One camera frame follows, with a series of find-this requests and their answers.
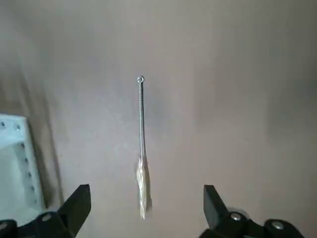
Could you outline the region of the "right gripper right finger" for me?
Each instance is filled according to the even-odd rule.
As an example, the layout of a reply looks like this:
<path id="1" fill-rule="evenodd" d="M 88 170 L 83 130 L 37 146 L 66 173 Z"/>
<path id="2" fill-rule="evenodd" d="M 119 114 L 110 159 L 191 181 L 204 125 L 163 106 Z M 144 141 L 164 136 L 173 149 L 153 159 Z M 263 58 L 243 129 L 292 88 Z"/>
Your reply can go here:
<path id="1" fill-rule="evenodd" d="M 268 219 L 259 225 L 240 212 L 229 211 L 213 185 L 204 186 L 204 213 L 209 228 L 200 238 L 303 238 L 291 223 Z"/>

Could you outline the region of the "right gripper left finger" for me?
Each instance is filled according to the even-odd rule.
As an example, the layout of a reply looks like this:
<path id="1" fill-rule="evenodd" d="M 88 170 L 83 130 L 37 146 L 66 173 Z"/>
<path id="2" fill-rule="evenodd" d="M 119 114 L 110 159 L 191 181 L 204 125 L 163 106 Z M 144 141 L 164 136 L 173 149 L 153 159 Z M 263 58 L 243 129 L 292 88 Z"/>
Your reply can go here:
<path id="1" fill-rule="evenodd" d="M 91 190 L 82 184 L 57 211 L 40 214 L 25 225 L 15 220 L 1 220 L 2 238 L 74 238 L 91 211 Z"/>

